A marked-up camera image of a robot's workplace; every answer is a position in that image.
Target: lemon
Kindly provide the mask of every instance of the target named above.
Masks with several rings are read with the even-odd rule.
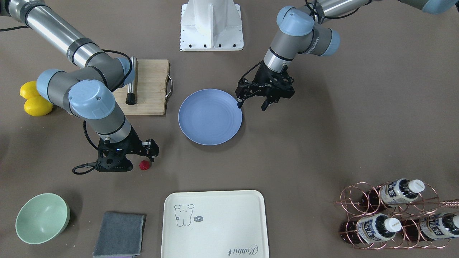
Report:
[[[53,104],[42,96],[32,97],[24,103],[24,111],[34,117],[44,116],[51,112]]]
[[[26,100],[36,96],[40,96],[40,93],[38,93],[37,91],[37,81],[24,83],[24,85],[21,86],[21,91],[19,92],[19,95],[21,95],[21,97],[23,97]]]

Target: white bottle cap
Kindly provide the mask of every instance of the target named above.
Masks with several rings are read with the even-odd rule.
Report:
[[[396,218],[388,218],[384,220],[384,226],[389,232],[397,232],[402,229],[402,224]]]
[[[456,215],[456,216],[453,217],[453,224],[454,224],[457,228],[459,228],[459,216],[458,216],[458,215]]]
[[[421,180],[415,179],[415,180],[412,180],[412,181],[408,182],[408,188],[413,193],[419,193],[419,192],[424,191],[425,186],[424,186],[424,183]]]

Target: plastic bottle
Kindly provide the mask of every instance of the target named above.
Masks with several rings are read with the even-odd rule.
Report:
[[[421,229],[421,236],[415,223]],[[410,242],[417,242],[418,237],[420,242],[459,237],[459,216],[456,214],[441,213],[423,218],[421,222],[418,219],[405,220],[403,226]]]
[[[406,178],[402,178],[397,181],[384,184],[379,189],[379,196],[381,198],[379,208],[378,204],[380,203],[380,198],[378,198],[375,190],[370,190],[367,193],[369,200],[363,196],[362,203],[364,207],[368,207],[367,212],[382,212],[388,208],[396,206],[397,204],[415,201],[418,198],[419,193],[422,192],[424,188],[424,183],[419,179],[410,181]]]
[[[360,244],[388,241],[395,236],[395,232],[401,229],[402,224],[398,219],[379,213],[357,221],[345,222],[341,225],[340,232],[345,242]]]

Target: cartoon bear drawing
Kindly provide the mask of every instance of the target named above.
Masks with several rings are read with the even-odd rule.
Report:
[[[193,214],[193,204],[175,205],[175,219],[177,226],[189,226],[191,224],[191,215]]]

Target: gray towel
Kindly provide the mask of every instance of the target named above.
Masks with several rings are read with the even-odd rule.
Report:
[[[145,215],[106,212],[94,258],[133,257],[140,254]]]

